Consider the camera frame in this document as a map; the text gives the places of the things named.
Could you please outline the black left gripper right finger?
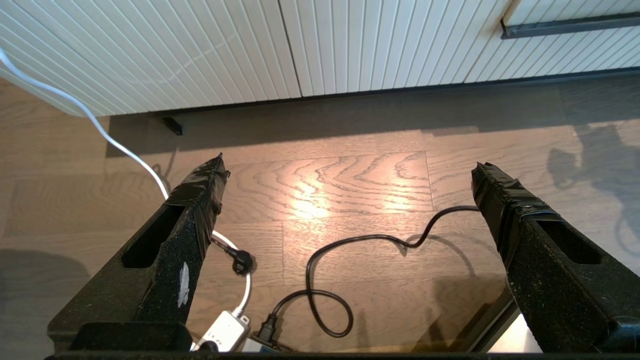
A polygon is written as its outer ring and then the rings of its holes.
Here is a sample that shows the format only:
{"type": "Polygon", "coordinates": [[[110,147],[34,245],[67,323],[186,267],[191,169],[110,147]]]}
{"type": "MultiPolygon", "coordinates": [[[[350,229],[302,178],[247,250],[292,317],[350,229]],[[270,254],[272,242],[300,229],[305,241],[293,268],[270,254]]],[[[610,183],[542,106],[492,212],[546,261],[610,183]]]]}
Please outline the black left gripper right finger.
{"type": "Polygon", "coordinates": [[[542,351],[638,353],[638,275],[498,166],[478,162],[471,191],[542,351]]]}

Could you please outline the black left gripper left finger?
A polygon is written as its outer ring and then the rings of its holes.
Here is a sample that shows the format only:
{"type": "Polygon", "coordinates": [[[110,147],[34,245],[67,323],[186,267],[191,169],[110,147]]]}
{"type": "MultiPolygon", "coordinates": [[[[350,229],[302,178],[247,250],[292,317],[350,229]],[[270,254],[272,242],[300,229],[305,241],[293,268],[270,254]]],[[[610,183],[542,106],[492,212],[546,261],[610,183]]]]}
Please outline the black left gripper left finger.
{"type": "Polygon", "coordinates": [[[197,166],[53,317],[60,352],[99,322],[185,324],[230,173],[221,155],[197,166]]]}

